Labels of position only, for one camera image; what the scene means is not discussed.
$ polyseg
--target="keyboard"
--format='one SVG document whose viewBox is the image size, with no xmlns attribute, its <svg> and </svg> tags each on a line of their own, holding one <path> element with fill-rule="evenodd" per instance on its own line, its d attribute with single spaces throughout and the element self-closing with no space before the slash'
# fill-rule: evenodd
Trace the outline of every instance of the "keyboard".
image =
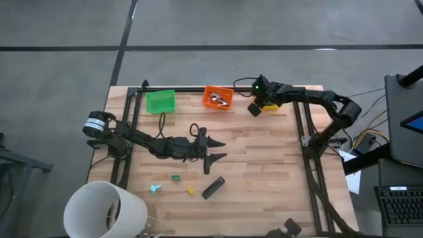
<svg viewBox="0 0 423 238">
<path fill-rule="evenodd" d="M 423 186 L 375 187 L 386 226 L 423 226 Z"/>
</svg>

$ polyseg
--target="green small object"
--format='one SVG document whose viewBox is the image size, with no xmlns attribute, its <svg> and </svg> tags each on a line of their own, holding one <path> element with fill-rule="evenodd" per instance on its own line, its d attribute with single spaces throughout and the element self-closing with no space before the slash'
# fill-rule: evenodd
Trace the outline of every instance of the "green small object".
<svg viewBox="0 0 423 238">
<path fill-rule="evenodd" d="M 151 114 L 174 112 L 174 108 L 176 107 L 174 90 L 146 93 L 145 101 L 147 103 L 147 111 Z"/>
<path fill-rule="evenodd" d="M 172 175 L 172 179 L 174 181 L 179 181 L 180 180 L 180 176 L 179 175 Z"/>
</svg>

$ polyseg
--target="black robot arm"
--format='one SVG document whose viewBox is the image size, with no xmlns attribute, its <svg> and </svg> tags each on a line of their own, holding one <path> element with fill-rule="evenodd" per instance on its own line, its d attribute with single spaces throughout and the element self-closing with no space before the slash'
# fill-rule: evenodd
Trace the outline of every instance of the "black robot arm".
<svg viewBox="0 0 423 238">
<path fill-rule="evenodd" d="M 328 140 L 339 130 L 350 127 L 362 111 L 360 106 L 348 97 L 337 95 L 333 91 L 307 90 L 305 87 L 269 82 L 263 75 L 252 84 L 252 95 L 255 97 L 254 103 L 250 104 L 248 110 L 253 116 L 258 116 L 261 108 L 266 105 L 281 106 L 293 101 L 319 104 L 326 109 L 332 122 L 322 132 L 310 138 L 307 149 L 313 157 L 320 157 L 327 148 Z M 336 102 L 342 105 L 340 110 Z"/>
<path fill-rule="evenodd" d="M 108 126 L 112 120 L 116 122 L 114 129 Z M 192 126 L 196 126 L 198 129 L 197 135 L 191 133 L 195 137 L 193 142 L 190 142 L 186 137 L 165 138 L 161 132 L 161 138 L 158 138 L 158 136 L 153 138 L 139 130 L 131 129 L 127 122 L 116 120 L 116 117 L 111 113 L 95 111 L 89 114 L 83 132 L 89 137 L 96 138 L 96 140 L 87 142 L 91 147 L 95 148 L 95 144 L 105 144 L 108 146 L 109 154 L 113 157 L 126 156 L 128 152 L 127 141 L 130 141 L 148 149 L 158 159 L 182 159 L 183 162 L 203 159 L 204 174 L 208 175 L 212 163 L 227 155 L 225 153 L 208 155 L 208 147 L 220 147 L 225 144 L 215 141 L 209 136 L 206 137 L 206 128 L 199 128 L 196 124 Z"/>
</svg>

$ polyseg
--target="orange plastic container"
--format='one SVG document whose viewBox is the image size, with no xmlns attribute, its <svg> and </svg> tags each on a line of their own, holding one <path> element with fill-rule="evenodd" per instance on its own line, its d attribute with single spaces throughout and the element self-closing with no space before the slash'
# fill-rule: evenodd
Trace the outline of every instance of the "orange plastic container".
<svg viewBox="0 0 423 238">
<path fill-rule="evenodd" d="M 212 93 L 219 93 L 222 96 L 222 99 L 227 102 L 227 106 L 220 106 L 219 102 L 215 102 L 212 100 Z M 232 97 L 233 97 L 233 90 L 232 89 L 225 89 L 221 87 L 214 87 L 214 86 L 206 86 L 206 90 L 204 90 L 203 95 L 203 104 L 206 107 L 216 108 L 216 109 L 223 109 L 229 110 L 232 106 Z"/>
</svg>

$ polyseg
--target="concrete floor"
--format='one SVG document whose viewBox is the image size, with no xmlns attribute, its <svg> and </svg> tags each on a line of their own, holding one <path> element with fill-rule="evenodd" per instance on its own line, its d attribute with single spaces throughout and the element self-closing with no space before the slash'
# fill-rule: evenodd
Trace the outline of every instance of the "concrete floor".
<svg viewBox="0 0 423 238">
<path fill-rule="evenodd" d="M 118 46 L 131 0 L 0 0 L 0 46 Z M 423 16 L 412 0 L 139 0 L 128 45 L 421 44 Z M 0 132 L 17 153 L 54 163 L 36 171 L 15 237 L 65 235 L 63 209 L 85 183 L 92 150 L 82 126 L 102 110 L 117 52 L 0 52 Z M 408 73 L 423 50 L 126 52 L 117 85 L 231 84 L 263 73 L 273 81 L 323 85 L 341 95 L 383 87 Z M 355 97 L 364 110 L 383 91 Z M 380 104 L 349 131 L 356 135 Z M 379 127 L 388 133 L 387 125 Z M 380 234 L 363 172 L 352 195 L 360 230 Z"/>
</svg>

